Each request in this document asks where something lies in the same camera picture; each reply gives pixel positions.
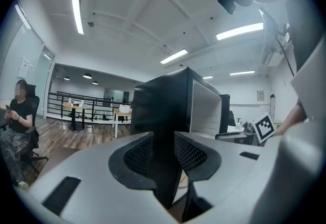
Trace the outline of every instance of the seated person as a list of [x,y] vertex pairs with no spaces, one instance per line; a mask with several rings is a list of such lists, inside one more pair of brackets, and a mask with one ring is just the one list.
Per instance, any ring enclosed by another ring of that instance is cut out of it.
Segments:
[[10,110],[6,113],[9,129],[0,136],[2,155],[10,173],[12,181],[19,188],[27,190],[20,169],[20,155],[30,142],[30,136],[24,134],[33,125],[32,106],[26,101],[27,83],[20,80],[16,84],[15,99],[10,103]]

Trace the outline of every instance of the pants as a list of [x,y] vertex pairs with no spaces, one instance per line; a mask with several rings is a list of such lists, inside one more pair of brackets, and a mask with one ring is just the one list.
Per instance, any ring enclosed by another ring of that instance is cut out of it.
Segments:
[[2,155],[13,181],[24,179],[20,169],[20,155],[30,142],[30,138],[29,135],[17,133],[10,128],[0,137]]

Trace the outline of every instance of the black cable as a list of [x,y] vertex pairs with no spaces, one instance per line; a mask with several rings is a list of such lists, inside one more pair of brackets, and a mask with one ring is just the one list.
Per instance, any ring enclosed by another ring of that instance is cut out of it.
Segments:
[[280,48],[281,48],[281,50],[282,50],[282,52],[283,52],[283,54],[284,54],[284,56],[285,56],[286,62],[287,62],[288,66],[289,66],[289,68],[290,68],[290,70],[291,70],[292,76],[294,76],[294,72],[293,72],[293,70],[292,70],[292,68],[291,68],[291,66],[290,66],[289,59],[287,59],[287,56],[286,56],[286,54],[285,54],[285,50],[284,50],[284,48],[283,48],[281,42],[279,41],[278,37],[276,36],[275,38],[276,38],[276,41],[278,42],[278,44],[279,44],[279,46],[280,46]]

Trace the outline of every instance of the black t-shirt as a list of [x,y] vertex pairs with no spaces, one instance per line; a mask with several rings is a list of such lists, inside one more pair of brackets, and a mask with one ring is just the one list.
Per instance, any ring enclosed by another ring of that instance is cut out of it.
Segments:
[[302,67],[325,32],[323,15],[314,0],[287,0],[296,70]]
[[[13,99],[13,100],[11,100],[10,107],[11,107],[12,111],[15,111],[16,113],[18,113],[18,115],[21,116],[22,118],[24,118],[25,120],[26,120],[27,116],[33,114],[32,106],[30,105],[30,103],[28,102],[27,99],[21,104],[17,103],[17,99]],[[11,120],[11,122],[9,124],[9,128],[11,128],[15,132],[19,132],[19,133],[24,133],[24,132],[26,132],[26,130],[28,130],[28,128],[23,126],[18,121],[14,121],[14,120]]]

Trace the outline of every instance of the white table leg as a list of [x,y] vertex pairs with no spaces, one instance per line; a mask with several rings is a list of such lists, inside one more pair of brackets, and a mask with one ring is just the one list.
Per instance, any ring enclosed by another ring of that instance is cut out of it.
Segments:
[[115,138],[118,138],[118,115],[116,115],[116,129],[115,129]]
[[114,128],[114,111],[113,111],[113,118],[112,118],[112,128]]

